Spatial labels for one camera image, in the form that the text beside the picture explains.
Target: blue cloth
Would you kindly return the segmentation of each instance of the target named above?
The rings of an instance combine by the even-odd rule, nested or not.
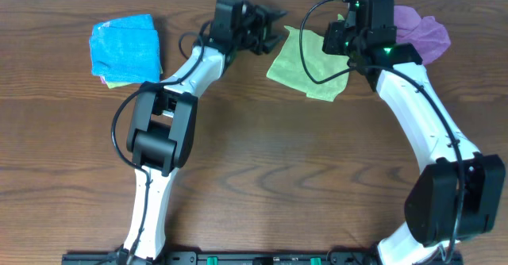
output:
[[[90,37],[92,75],[108,83],[157,83],[159,37],[149,14],[118,18],[94,26]]]

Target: light green towel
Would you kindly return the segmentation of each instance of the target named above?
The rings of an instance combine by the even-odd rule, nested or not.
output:
[[[303,70],[300,60],[298,42],[300,30],[290,26],[284,27],[289,30],[289,36],[280,54],[268,70],[267,78],[300,90],[306,93],[308,98],[333,102],[333,99],[345,89],[349,74],[341,75],[321,85],[312,83]],[[310,30],[303,31],[303,55],[307,69],[316,80],[326,79],[330,75],[348,68],[347,56],[326,55],[321,50],[322,45],[322,36]]]

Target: wood surface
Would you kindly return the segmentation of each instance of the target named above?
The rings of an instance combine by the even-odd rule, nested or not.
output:
[[[252,0],[289,11],[281,32],[317,1]],[[152,14],[167,77],[184,62],[179,35],[198,30],[214,3],[0,0],[0,264],[59,264],[67,251],[122,244],[135,178],[114,153],[110,123],[137,87],[108,90],[90,74],[92,26]],[[428,66],[433,87],[482,152],[508,161],[508,0],[396,3],[446,26],[452,46]],[[345,6],[323,6],[308,29],[323,34],[337,13]],[[321,252],[368,247],[403,222],[418,166],[393,113],[357,73],[333,103],[267,79],[281,46],[269,56],[239,54],[200,100],[167,244]],[[131,109],[119,122],[120,144]],[[467,263],[508,263],[506,192],[493,232],[459,246]]]

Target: crumpled purple cloth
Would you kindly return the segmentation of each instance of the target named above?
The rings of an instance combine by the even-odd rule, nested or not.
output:
[[[412,7],[396,6],[394,23],[397,26],[397,43],[411,43],[424,65],[439,58],[452,44],[446,28],[437,23],[434,16],[421,18]]]

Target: brown tabletop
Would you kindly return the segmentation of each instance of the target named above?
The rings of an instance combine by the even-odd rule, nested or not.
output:
[[[319,0],[252,0],[299,26]],[[67,251],[123,243],[134,173],[110,141],[114,111],[137,87],[109,90],[90,74],[98,22],[155,18],[164,76],[184,62],[177,40],[213,16],[215,0],[0,0],[0,263],[58,264]],[[433,15],[451,48],[428,66],[441,101],[484,153],[508,161],[508,0],[396,0]],[[329,4],[308,29],[345,14]],[[186,42],[189,50],[191,40]],[[368,247],[403,222],[418,178],[388,106],[350,75],[335,102],[266,78],[269,56],[238,55],[198,107],[194,149],[167,214],[167,243],[203,251]],[[124,144],[129,107],[119,122]],[[469,264],[508,263],[508,191],[493,232],[461,244]]]

